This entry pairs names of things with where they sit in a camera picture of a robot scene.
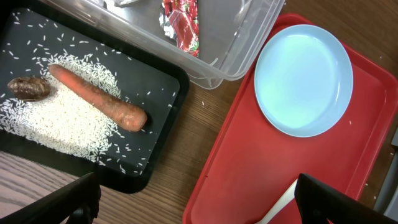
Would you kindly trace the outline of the white plastic spoon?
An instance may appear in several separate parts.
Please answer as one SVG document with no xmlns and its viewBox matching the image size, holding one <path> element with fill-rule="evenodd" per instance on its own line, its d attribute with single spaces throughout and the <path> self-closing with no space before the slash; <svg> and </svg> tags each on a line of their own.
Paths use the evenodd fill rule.
<svg viewBox="0 0 398 224">
<path fill-rule="evenodd" d="M 272 208 L 266 215 L 256 224 L 268 224 L 286 205 L 288 205 L 295 198 L 295 188 L 297 186 L 297 179 L 290 185 L 290 187 L 283 193 L 283 195 L 276 201 Z"/>
</svg>

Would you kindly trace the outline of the red snack wrapper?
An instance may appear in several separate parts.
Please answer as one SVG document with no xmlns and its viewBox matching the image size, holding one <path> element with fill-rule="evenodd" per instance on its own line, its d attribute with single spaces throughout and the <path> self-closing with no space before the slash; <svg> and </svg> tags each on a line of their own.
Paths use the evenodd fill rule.
<svg viewBox="0 0 398 224">
<path fill-rule="evenodd" d="M 163 0 L 159 24 L 164 35 L 176 42 L 176 46 L 198 57 L 199 17 L 197 0 Z"/>
</svg>

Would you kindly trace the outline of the brown food scrap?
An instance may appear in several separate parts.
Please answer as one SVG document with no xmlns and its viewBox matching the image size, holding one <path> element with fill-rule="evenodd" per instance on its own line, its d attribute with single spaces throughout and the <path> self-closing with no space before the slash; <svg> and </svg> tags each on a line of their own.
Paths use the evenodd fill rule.
<svg viewBox="0 0 398 224">
<path fill-rule="evenodd" d="M 51 92 L 50 84 L 37 77 L 17 77 L 7 84 L 14 96 L 23 101 L 41 101 L 46 99 Z"/>
</svg>

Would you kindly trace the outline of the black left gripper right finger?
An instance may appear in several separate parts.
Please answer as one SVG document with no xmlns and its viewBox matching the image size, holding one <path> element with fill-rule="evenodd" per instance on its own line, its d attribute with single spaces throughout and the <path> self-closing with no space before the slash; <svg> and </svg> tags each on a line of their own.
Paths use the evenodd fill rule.
<svg viewBox="0 0 398 224">
<path fill-rule="evenodd" d="M 294 195 L 303 224 L 397 224 L 308 174 L 298 176 Z"/>
</svg>

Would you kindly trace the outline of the white rice pile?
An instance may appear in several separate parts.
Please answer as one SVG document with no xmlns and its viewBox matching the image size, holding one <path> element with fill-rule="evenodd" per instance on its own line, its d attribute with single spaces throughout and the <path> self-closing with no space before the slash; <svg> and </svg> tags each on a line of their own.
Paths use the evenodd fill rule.
<svg viewBox="0 0 398 224">
<path fill-rule="evenodd" d="M 119 98 L 121 90 L 115 74 L 92 54 L 80 58 L 64 53 L 33 60 L 34 66 L 24 73 L 48 82 L 50 95 L 36 102 L 17 99 L 7 88 L 7 83 L 17 76 L 10 71 L 1 82 L 1 130 L 64 154 L 100 161 L 112 146 L 110 138 L 121 134 L 117 124 L 56 80 L 48 66 L 61 65 Z"/>
</svg>

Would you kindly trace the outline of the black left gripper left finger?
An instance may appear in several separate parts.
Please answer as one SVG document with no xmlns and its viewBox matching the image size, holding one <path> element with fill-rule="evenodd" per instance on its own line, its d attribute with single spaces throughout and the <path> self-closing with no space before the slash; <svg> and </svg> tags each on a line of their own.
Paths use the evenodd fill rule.
<svg viewBox="0 0 398 224">
<path fill-rule="evenodd" d="M 40 200 L 1 218 L 1 223 L 82 223 L 98 217 L 101 189 L 98 178 L 89 173 Z"/>
</svg>

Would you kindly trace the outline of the orange carrot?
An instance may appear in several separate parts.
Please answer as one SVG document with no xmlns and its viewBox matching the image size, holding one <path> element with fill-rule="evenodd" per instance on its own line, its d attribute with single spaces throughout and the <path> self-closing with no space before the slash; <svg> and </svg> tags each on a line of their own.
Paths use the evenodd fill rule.
<svg viewBox="0 0 398 224">
<path fill-rule="evenodd" d="M 145 125 L 147 115 L 142 108 L 110 95 L 60 65 L 49 65 L 49 72 L 59 82 L 124 130 L 138 132 Z"/>
</svg>

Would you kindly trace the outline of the light blue plate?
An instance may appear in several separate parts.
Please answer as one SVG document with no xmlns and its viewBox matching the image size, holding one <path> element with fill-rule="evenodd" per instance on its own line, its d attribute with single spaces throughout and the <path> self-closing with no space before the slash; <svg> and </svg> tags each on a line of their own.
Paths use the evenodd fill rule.
<svg viewBox="0 0 398 224">
<path fill-rule="evenodd" d="M 309 24 L 271 37 L 254 72 L 262 113 L 276 129 L 298 138 L 331 129 L 348 108 L 353 87 L 353 66 L 342 43 Z"/>
</svg>

